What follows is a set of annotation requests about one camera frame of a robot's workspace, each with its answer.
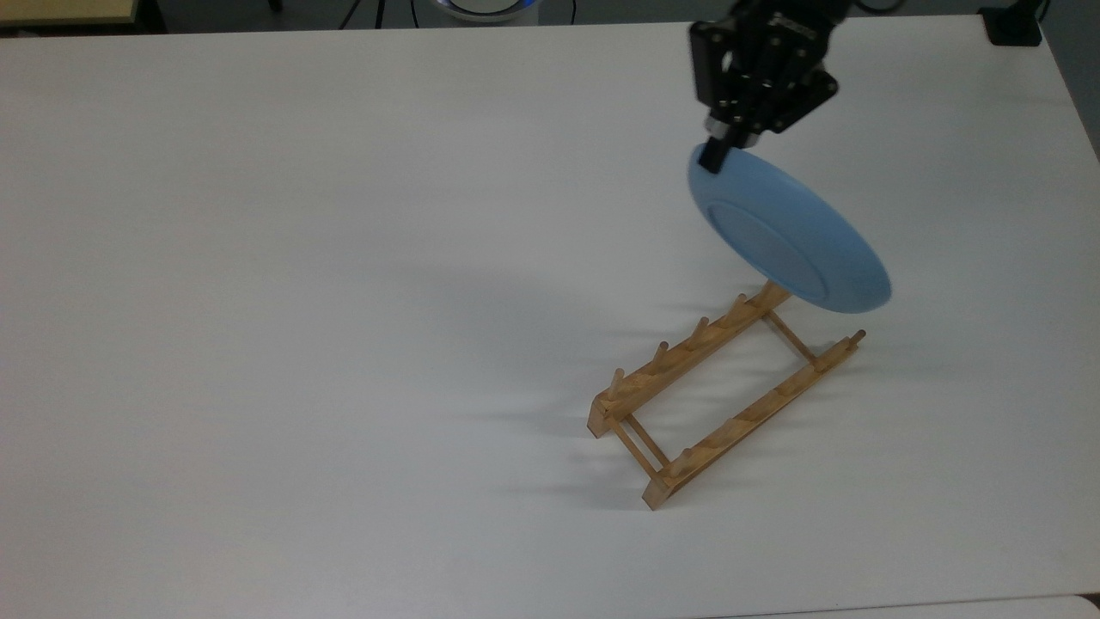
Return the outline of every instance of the black cable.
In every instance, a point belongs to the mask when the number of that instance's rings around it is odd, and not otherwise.
[[[355,0],[354,2],[351,3],[351,10],[349,10],[348,14],[344,15],[344,21],[340,22],[340,27],[338,27],[337,30],[343,30],[344,26],[348,25],[348,22],[351,21],[351,15],[355,12],[355,9],[359,8],[360,2],[361,0]]]
[[[386,0],[378,0],[378,10],[374,12],[374,30],[382,30],[382,14],[386,12]]]
[[[864,12],[870,13],[872,15],[889,15],[890,13],[897,12],[898,9],[901,9],[902,5],[905,4],[905,0],[898,0],[897,2],[893,3],[892,7],[887,7],[886,9],[876,9],[875,7],[868,7],[862,2],[862,0],[855,0],[855,4],[859,7],[860,10],[862,10]]]

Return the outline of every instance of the black device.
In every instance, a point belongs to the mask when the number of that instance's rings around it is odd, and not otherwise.
[[[724,20],[691,25],[695,96],[711,108],[700,165],[717,173],[729,148],[783,132],[837,92],[822,60],[853,2],[739,0]]]

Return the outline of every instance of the white table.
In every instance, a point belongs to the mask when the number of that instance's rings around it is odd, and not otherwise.
[[[507,49],[506,54],[499,54]],[[666,506],[584,428],[761,278],[685,24],[0,41],[0,616],[693,617],[1100,589],[1100,167],[1050,53],[853,20],[754,150],[894,280]],[[666,451],[790,373],[760,327]]]

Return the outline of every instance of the blue plate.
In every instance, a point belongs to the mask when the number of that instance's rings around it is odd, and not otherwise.
[[[839,212],[782,169],[732,148],[718,174],[692,153],[688,185],[711,226],[766,277],[833,312],[890,299],[890,276]]]

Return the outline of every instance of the floor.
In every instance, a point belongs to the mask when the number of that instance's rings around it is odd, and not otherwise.
[[[543,25],[569,24],[573,0],[543,0]],[[332,30],[348,15],[354,0],[284,0],[273,13],[266,0],[160,0],[169,32],[245,32]],[[382,27],[414,27],[414,8],[421,27],[443,23],[431,0],[388,0]],[[886,5],[886,0],[867,0]],[[980,7],[1003,7],[1005,0],[909,0],[899,14],[974,14]],[[626,23],[714,20],[733,0],[576,0],[576,22]],[[348,29],[373,29],[378,0],[361,0]],[[855,10],[854,15],[862,14]],[[1043,30],[1069,87],[1085,130],[1100,153],[1100,1],[1050,0]]]

